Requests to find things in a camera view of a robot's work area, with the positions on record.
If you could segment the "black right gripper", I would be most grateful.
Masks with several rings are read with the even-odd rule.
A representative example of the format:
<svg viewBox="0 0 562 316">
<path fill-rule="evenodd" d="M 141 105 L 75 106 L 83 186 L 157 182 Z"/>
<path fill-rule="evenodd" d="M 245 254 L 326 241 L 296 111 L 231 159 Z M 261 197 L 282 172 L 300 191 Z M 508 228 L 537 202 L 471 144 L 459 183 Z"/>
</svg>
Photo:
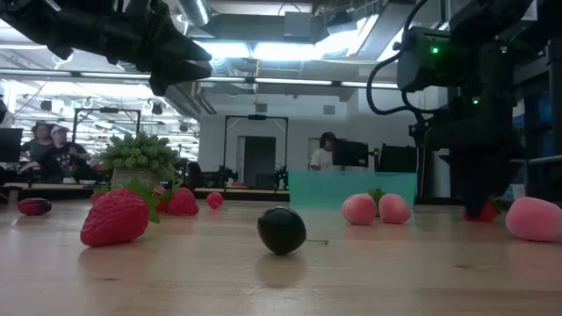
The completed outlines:
<svg viewBox="0 0 562 316">
<path fill-rule="evenodd" d="M 483 90 L 477 103 L 461 94 L 436 109 L 423 144 L 450 150 L 451 181 L 464 210 L 480 215 L 492 197 L 501 197 L 521 167 L 523 145 L 513 127 L 515 89 Z M 469 159 L 458 149 L 471 149 L 469 202 L 466 175 Z"/>
</svg>

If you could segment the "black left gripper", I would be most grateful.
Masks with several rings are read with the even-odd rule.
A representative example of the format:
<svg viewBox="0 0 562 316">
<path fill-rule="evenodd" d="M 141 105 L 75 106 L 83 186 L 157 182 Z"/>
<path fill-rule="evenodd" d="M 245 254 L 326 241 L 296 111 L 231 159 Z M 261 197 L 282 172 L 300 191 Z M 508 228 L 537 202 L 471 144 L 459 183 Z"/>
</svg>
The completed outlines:
<svg viewBox="0 0 562 316">
<path fill-rule="evenodd" d="M 189 61 L 209 61 L 212 55 L 173 26 L 164 0 L 103 0 L 103 5 L 106 59 L 151 72 L 148 82 L 155 96 L 163 97 L 171 85 L 211 76 L 209 68 Z"/>
</svg>

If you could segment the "large red toy strawberry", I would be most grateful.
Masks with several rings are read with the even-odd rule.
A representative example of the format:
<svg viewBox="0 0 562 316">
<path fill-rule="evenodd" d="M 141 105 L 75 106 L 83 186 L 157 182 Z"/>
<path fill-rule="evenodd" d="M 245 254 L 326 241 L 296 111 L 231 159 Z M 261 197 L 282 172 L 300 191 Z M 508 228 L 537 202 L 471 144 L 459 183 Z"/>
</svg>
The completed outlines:
<svg viewBox="0 0 562 316">
<path fill-rule="evenodd" d="M 154 187 L 131 180 L 111 189 L 91 207 L 80 232 L 81 242 L 91 248 L 134 241 L 149 222 L 159 223 Z"/>
</svg>

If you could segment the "teal plastic tupperware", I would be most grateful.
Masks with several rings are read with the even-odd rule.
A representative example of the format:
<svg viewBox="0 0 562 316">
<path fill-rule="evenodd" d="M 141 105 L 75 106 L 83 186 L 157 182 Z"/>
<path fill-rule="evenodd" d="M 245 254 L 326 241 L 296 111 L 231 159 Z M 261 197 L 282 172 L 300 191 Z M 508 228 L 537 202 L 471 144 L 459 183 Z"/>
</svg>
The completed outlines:
<svg viewBox="0 0 562 316">
<path fill-rule="evenodd" d="M 293 207 L 339 208 L 351 195 L 381 189 L 414 204 L 417 188 L 415 173 L 290 171 L 290 203 Z"/>
</svg>

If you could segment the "black computer monitor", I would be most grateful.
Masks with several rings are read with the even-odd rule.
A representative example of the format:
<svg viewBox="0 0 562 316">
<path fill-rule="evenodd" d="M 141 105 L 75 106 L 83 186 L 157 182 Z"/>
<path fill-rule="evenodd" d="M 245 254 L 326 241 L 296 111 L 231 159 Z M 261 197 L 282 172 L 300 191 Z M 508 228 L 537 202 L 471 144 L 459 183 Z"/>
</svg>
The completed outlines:
<svg viewBox="0 0 562 316">
<path fill-rule="evenodd" d="M 0 128 L 0 162 L 19 162 L 22 136 L 21 128 Z"/>
<path fill-rule="evenodd" d="M 362 142 L 334 140 L 332 154 L 335 166 L 363 168 L 369 166 L 368 145 Z"/>
<path fill-rule="evenodd" d="M 415 173 L 418 152 L 416 147 L 398 147 L 383 144 L 378 159 L 379 172 Z"/>
</svg>

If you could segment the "green artificial potted plant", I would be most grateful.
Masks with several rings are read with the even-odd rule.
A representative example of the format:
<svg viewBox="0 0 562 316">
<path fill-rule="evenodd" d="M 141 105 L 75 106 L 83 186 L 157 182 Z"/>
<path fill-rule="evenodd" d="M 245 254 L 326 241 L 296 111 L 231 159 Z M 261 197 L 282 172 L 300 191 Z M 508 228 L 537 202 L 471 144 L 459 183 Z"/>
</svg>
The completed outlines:
<svg viewBox="0 0 562 316">
<path fill-rule="evenodd" d="M 169 145 L 169 139 L 139 132 L 123 138 L 112 136 L 100 155 L 104 170 L 112 173 L 111 185 L 124 186 L 137 180 L 147 186 L 158 186 L 172 180 L 179 153 Z"/>
</svg>

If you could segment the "dark grey door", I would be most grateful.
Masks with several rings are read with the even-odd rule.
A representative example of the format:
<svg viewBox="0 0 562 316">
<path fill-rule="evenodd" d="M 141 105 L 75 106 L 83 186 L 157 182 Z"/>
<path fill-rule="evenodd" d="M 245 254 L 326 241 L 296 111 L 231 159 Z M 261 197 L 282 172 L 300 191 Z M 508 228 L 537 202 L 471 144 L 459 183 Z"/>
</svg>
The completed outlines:
<svg viewBox="0 0 562 316">
<path fill-rule="evenodd" d="M 276 167 L 274 137 L 247 136 L 244 145 L 244 184 L 250 189 L 272 190 Z"/>
</svg>

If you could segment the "person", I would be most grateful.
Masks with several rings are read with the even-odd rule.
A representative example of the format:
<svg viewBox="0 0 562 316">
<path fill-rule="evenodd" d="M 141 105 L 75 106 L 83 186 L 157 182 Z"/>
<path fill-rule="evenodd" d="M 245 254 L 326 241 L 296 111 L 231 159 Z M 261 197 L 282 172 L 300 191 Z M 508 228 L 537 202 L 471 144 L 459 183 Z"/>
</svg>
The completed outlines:
<svg viewBox="0 0 562 316">
<path fill-rule="evenodd" d="M 39 168 L 45 183 L 62 183 L 64 178 L 73 178 L 77 182 L 97 180 L 97 172 L 88 164 L 90 154 L 81 145 L 68 140 L 68 128 L 54 125 L 49 132 L 53 146 L 19 172 Z"/>
<path fill-rule="evenodd" d="M 32 138 L 21 146 L 20 156 L 34 162 L 52 148 L 51 129 L 52 126 L 47 123 L 37 123 L 32 128 Z"/>
<path fill-rule="evenodd" d="M 311 156 L 310 168 L 313 171 L 333 170 L 333 145 L 336 140 L 332 132 L 324 132 L 320 137 L 320 148 Z"/>
</svg>

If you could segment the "black toy cherry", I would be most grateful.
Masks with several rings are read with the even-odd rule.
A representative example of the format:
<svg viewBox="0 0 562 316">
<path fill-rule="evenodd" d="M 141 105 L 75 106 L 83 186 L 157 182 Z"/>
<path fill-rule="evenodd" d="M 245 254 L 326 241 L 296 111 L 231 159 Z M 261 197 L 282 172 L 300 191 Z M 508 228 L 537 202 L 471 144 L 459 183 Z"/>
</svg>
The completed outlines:
<svg viewBox="0 0 562 316">
<path fill-rule="evenodd" d="M 257 220 L 256 226 L 263 245 L 274 255 L 289 255 L 306 242 L 329 244 L 329 240 L 308 239 L 304 220 L 286 206 L 271 207 Z"/>
</svg>

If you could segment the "silver ceiling duct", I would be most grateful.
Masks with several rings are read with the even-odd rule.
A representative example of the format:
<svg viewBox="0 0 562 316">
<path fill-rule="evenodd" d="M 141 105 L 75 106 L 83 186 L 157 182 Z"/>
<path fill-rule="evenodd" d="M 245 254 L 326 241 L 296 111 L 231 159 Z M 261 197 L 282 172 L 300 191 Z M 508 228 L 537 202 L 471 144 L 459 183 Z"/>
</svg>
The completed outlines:
<svg viewBox="0 0 562 316">
<path fill-rule="evenodd" d="M 189 26 L 207 25 L 211 20 L 208 0 L 177 0 L 179 10 Z"/>
</svg>

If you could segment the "ceiling light rail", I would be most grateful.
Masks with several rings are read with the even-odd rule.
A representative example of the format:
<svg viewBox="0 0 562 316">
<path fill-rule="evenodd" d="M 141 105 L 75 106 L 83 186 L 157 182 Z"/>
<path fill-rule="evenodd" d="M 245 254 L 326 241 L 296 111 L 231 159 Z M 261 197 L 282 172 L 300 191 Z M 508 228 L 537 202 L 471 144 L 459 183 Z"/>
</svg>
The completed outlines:
<svg viewBox="0 0 562 316">
<path fill-rule="evenodd" d="M 65 70 L 45 70 L 34 68 L 0 68 L 0 75 L 6 78 L 18 77 L 51 77 L 51 78 L 86 78 L 96 80 L 123 80 L 123 81 L 143 81 L 147 82 L 150 75 L 137 73 L 111 73 L 111 72 L 82 72 Z M 367 83 L 349 81 L 327 81 L 327 80 L 308 80 L 308 79 L 282 79 L 268 77 L 231 77 L 231 76 L 211 76 L 198 79 L 202 83 L 250 83 L 250 84 L 286 84 L 286 85 L 306 85 L 320 87 L 338 88 L 357 88 L 365 89 Z"/>
</svg>

